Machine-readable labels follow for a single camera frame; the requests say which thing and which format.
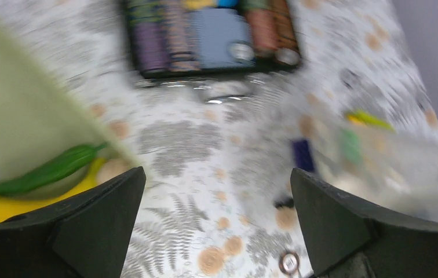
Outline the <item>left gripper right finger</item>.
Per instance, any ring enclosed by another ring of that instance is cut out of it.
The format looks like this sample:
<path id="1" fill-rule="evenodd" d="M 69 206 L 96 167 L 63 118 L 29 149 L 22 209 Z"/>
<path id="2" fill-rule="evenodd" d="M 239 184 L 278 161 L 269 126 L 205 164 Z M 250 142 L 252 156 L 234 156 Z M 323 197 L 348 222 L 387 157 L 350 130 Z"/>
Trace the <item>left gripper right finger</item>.
<path id="1" fill-rule="evenodd" d="M 294 206 L 317 277 L 438 277 L 438 222 L 398 213 L 291 172 Z"/>

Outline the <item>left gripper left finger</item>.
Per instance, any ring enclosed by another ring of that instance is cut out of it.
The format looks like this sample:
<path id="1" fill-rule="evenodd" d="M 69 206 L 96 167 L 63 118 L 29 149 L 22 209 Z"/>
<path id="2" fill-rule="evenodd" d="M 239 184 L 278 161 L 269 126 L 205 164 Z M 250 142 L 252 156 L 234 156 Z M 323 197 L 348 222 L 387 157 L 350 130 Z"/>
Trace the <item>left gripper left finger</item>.
<path id="1" fill-rule="evenodd" d="M 142 167 L 0 223 L 0 277 L 119 277 L 143 196 Z"/>

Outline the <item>small dark green pepper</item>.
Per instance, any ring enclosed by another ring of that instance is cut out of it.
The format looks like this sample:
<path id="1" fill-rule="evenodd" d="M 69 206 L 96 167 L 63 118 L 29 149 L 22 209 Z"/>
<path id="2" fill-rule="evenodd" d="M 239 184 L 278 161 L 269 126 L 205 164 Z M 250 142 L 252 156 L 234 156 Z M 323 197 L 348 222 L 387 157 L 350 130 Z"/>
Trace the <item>small dark green pepper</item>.
<path id="1" fill-rule="evenodd" d="M 108 143 L 100 145 L 81 144 L 69 148 L 43 165 L 7 181 L 0 181 L 0 196 L 16 196 L 29 193 L 43 186 L 69 177 L 89 165 L 100 150 Z"/>

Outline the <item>clear zip top bag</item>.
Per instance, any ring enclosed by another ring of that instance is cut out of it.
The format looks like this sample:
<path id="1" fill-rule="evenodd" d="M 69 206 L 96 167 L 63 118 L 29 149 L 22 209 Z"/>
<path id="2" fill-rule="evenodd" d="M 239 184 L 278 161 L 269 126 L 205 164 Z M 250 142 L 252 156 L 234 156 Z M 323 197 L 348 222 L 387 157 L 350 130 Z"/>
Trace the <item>clear zip top bag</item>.
<path id="1" fill-rule="evenodd" d="M 366 201 L 438 222 L 438 141 L 346 120 L 344 113 L 356 107 L 336 113 L 298 96 L 281 106 L 286 116 L 300 119 L 302 139 L 292 143 L 297 168 Z M 361 164 L 342 156 L 341 129 L 359 136 Z"/>

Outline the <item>yellow banana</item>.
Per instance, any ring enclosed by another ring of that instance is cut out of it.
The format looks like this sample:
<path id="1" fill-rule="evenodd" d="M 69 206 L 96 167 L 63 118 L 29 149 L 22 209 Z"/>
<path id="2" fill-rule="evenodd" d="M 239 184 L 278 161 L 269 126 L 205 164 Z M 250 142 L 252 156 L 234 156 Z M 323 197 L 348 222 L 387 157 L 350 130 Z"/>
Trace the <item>yellow banana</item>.
<path id="1" fill-rule="evenodd" d="M 85 178 L 78 185 L 61 196 L 42 200 L 20 200 L 0 196 L 0 223 L 16 215 L 49 206 L 96 187 L 98 185 L 96 180 L 97 173 L 106 162 L 107 161 L 104 158 L 96 158 L 92 161 Z"/>

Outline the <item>long green pepper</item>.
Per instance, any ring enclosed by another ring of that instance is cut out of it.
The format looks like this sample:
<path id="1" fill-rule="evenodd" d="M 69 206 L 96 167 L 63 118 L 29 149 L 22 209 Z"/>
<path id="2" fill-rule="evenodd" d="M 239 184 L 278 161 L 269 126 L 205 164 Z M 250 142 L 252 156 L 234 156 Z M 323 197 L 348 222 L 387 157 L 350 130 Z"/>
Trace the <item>long green pepper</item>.
<path id="1" fill-rule="evenodd" d="M 338 143 L 341 148 L 342 156 L 355 165 L 362 162 L 362 149 L 359 136 L 350 129 L 339 131 Z"/>

